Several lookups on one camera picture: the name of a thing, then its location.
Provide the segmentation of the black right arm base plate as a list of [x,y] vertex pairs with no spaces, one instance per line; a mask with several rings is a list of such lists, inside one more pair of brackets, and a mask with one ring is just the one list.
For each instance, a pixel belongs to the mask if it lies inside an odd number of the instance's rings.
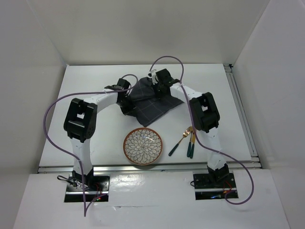
[[211,181],[209,174],[193,174],[190,185],[194,188],[196,200],[224,199],[226,194],[227,199],[238,198],[233,173],[217,183]]

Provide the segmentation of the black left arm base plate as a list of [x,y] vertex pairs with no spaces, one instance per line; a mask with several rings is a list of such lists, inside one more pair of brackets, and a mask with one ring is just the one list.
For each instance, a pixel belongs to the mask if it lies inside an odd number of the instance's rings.
[[[82,183],[80,181],[74,180],[71,175],[68,177],[58,175],[57,179],[67,183],[64,198],[65,203],[83,202]],[[108,202],[109,185],[110,176],[94,177],[93,184],[89,186],[84,185],[86,202]]]

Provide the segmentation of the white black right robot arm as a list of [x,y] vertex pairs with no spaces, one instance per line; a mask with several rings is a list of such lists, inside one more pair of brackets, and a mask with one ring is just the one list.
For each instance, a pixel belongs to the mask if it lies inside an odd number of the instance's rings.
[[201,93],[184,85],[178,79],[171,77],[167,69],[151,70],[148,77],[152,80],[152,88],[158,98],[166,95],[177,98],[188,105],[193,136],[204,132],[211,151],[207,158],[208,182],[213,187],[219,187],[229,175],[225,158],[220,154],[221,145],[218,137],[220,114],[213,95],[210,92]]

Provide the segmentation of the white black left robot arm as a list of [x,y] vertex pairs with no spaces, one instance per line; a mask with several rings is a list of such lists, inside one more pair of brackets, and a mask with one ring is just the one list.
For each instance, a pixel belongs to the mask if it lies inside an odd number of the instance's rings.
[[97,114],[110,105],[117,104],[123,114],[132,112],[135,108],[128,95],[131,84],[120,78],[117,84],[106,86],[99,93],[79,99],[72,99],[65,121],[64,130],[72,144],[74,160],[72,178],[83,190],[95,187],[93,165],[90,156],[90,140],[96,130]]

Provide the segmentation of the dark grey checked cloth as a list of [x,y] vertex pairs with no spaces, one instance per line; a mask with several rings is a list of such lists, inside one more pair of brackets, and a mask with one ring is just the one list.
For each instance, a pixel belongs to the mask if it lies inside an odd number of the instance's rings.
[[144,127],[149,126],[168,111],[183,103],[180,99],[170,95],[161,99],[157,98],[151,84],[151,79],[141,78],[130,92],[130,98],[135,108],[127,115],[136,117],[137,121]]

